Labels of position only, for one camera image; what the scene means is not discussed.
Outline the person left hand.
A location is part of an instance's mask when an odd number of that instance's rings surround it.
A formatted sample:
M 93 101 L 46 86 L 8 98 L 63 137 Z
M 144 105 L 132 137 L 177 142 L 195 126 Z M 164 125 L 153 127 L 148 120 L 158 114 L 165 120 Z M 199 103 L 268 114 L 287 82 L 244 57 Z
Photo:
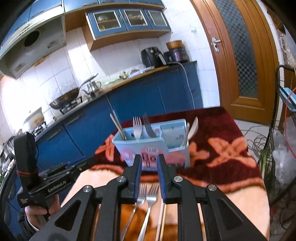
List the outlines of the person left hand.
M 25 207 L 25 214 L 29 223 L 35 228 L 40 229 L 43 225 L 40 223 L 38 216 L 44 216 L 49 214 L 49 219 L 61 208 L 60 199 L 58 194 L 54 196 L 53 204 L 47 209 L 39 206 L 27 206 Z

